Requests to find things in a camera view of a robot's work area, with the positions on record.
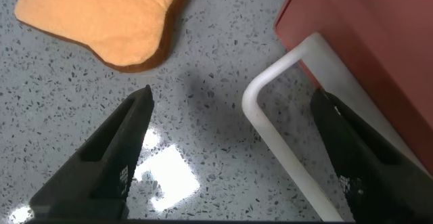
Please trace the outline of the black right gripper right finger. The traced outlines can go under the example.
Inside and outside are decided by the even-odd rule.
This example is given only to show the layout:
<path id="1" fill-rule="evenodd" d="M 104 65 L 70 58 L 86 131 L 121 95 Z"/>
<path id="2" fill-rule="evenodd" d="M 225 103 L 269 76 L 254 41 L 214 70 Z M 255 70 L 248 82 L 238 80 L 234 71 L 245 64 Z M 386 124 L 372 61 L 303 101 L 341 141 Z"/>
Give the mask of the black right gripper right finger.
<path id="1" fill-rule="evenodd" d="M 432 221 L 432 178 L 335 95 L 311 112 L 356 222 Z"/>

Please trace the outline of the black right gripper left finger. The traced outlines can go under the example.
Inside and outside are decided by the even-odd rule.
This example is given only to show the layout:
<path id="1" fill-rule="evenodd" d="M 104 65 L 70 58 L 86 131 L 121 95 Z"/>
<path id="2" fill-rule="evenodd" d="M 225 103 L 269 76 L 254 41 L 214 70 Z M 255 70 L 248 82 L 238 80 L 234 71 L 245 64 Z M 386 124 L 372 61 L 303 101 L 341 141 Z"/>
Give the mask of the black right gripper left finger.
<path id="1" fill-rule="evenodd" d="M 30 199 L 36 220 L 122 220 L 152 117 L 150 86 L 130 94 Z"/>

